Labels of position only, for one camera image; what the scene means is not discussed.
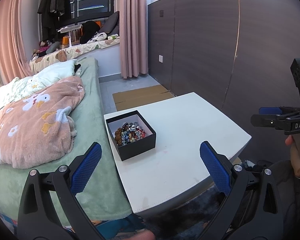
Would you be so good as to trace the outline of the person's right hand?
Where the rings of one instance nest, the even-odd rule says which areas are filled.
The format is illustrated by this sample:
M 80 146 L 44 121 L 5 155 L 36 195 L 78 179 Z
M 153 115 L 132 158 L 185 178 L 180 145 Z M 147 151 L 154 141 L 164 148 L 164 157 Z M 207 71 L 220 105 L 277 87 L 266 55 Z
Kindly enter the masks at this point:
M 290 162 L 294 174 L 300 178 L 300 134 L 289 135 L 285 144 L 290 147 Z

